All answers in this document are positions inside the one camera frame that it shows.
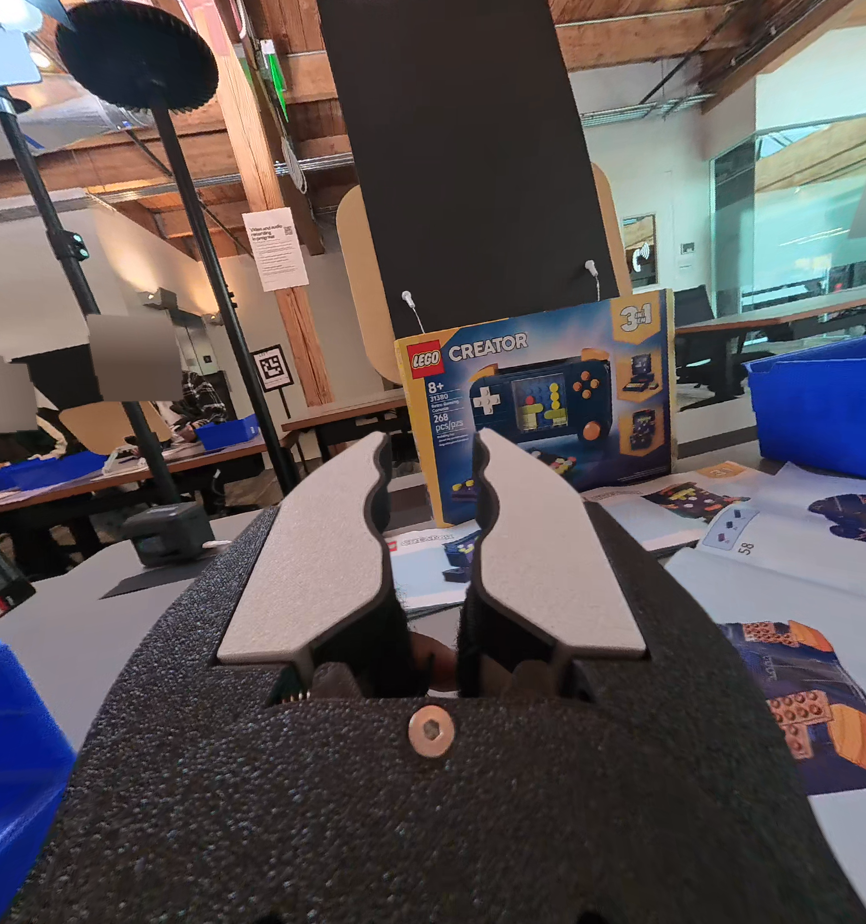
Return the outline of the stand with black round disc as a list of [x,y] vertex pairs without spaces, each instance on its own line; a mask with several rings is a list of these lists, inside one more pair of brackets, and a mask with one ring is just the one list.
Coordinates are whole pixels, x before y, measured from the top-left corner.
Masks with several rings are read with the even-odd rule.
[[154,118],[269,460],[286,497],[299,483],[298,470],[280,445],[172,120],[172,112],[196,110],[215,95],[219,73],[214,54],[196,30],[154,6],[89,2],[72,7],[67,16],[69,24],[58,28],[56,44],[71,76],[105,102],[149,111]]

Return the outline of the stand with light panel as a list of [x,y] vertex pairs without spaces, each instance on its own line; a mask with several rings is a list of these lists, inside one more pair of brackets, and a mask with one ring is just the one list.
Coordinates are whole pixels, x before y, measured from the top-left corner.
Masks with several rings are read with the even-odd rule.
[[[39,173],[35,158],[20,128],[18,114],[27,102],[12,96],[9,87],[39,81],[38,68],[27,50],[25,35],[37,29],[43,16],[63,24],[69,19],[60,2],[0,2],[0,130],[25,180],[45,227],[51,251],[61,265],[76,303],[85,318],[100,315],[81,265],[89,253],[79,235],[66,230]],[[0,432],[30,430],[37,424],[37,389],[29,365],[0,358],[0,386],[12,410],[0,411]]]

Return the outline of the wooden work table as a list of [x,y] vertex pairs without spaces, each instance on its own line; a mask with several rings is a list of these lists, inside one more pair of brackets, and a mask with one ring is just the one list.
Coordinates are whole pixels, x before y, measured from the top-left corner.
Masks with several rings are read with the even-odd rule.
[[[246,443],[217,451],[180,456],[168,460],[166,465],[174,486],[181,494],[187,494],[208,483],[205,475],[215,470],[227,481],[253,475],[253,467],[263,470],[265,452],[263,437],[258,435]],[[95,473],[44,489],[10,492],[0,499],[0,532],[6,532],[9,527],[66,526],[74,537],[78,553],[86,560],[102,549],[89,519],[92,514],[139,502],[159,502],[160,499],[148,466],[129,463],[110,475]]]

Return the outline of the small wooden table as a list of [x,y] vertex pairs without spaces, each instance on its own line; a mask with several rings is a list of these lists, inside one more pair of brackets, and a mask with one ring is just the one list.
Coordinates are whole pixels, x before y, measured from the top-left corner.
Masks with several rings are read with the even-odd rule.
[[323,462],[336,455],[338,446],[357,442],[370,433],[411,432],[407,401],[400,387],[367,398],[310,407],[280,426],[286,434],[313,433]]

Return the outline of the long wooden table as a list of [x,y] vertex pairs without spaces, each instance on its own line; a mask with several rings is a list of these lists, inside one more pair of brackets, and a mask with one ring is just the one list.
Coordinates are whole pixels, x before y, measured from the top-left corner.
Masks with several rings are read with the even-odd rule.
[[735,315],[682,324],[675,334],[706,349],[712,396],[685,407],[705,408],[739,397],[734,369],[751,332],[766,332],[771,341],[800,341],[820,334],[866,325],[866,285],[841,292],[756,308]]

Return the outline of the small blue bin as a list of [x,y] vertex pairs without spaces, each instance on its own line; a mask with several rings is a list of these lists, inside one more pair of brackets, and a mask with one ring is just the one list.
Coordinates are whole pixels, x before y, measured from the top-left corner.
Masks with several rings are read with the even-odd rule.
[[208,423],[196,429],[196,437],[208,453],[248,443],[259,433],[259,423],[254,414],[228,422]]

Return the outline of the open instruction booklet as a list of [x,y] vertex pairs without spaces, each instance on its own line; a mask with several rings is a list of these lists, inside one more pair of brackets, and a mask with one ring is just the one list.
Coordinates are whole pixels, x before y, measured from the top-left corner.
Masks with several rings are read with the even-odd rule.
[[786,466],[666,568],[738,653],[866,905],[866,482]]

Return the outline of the white paper notice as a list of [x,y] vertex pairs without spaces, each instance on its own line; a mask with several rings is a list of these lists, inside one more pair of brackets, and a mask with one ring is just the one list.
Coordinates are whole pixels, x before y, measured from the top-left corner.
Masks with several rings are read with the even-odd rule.
[[264,292],[309,285],[291,208],[247,213],[242,220]]

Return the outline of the blue plastic bin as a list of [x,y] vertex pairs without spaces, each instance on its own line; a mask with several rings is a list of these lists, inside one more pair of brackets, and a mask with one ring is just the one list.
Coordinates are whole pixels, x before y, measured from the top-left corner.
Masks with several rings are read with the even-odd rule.
[[0,919],[37,860],[76,753],[0,642]]
[[866,479],[866,336],[746,368],[762,457]]

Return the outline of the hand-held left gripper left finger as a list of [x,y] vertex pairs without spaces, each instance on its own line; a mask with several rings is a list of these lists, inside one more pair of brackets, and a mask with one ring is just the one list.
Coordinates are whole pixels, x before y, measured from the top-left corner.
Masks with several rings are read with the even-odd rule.
[[281,502],[220,664],[372,665],[406,651],[388,543],[391,441],[370,433]]

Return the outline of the black office chair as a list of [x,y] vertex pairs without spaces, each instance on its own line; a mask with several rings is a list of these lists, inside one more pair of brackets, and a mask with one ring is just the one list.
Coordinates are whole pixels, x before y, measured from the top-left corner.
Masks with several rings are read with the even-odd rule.
[[704,284],[676,290],[673,293],[673,299],[676,328],[701,324],[715,318]]

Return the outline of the closed instruction booklet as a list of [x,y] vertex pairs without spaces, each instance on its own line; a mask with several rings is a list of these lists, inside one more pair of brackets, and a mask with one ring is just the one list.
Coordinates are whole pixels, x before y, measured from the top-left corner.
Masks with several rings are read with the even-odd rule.
[[598,502],[647,551],[664,553],[703,538],[720,512],[750,501],[771,479],[765,472],[726,461],[581,496]]

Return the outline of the tan rounded board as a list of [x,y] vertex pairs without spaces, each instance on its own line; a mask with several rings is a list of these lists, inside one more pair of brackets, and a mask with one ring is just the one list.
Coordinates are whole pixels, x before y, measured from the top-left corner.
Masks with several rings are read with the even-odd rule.
[[[631,295],[634,288],[611,185],[597,163],[592,163],[592,170],[619,294]],[[401,376],[395,356],[393,323],[359,186],[351,188],[341,199],[336,225],[369,362],[383,379],[398,386]]]

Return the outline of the glass partition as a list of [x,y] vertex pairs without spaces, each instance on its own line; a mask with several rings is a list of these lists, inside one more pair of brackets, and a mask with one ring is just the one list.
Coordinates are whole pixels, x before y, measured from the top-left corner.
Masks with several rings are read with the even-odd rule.
[[716,316],[866,284],[866,115],[755,133],[710,176]]

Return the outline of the wooden post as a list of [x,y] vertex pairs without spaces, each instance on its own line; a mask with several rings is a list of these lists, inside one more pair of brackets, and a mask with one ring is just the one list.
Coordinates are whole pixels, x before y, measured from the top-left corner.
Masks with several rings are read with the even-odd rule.
[[[305,216],[306,199],[293,190],[291,179],[275,172],[279,124],[258,75],[251,41],[242,39],[240,12],[232,2],[216,2],[208,13],[209,44],[219,64],[219,107],[240,171],[246,201],[253,212],[288,205],[296,228],[310,252],[324,252],[323,240],[312,218]],[[306,404],[334,400],[314,317],[305,286],[278,290],[275,297],[299,372]]]

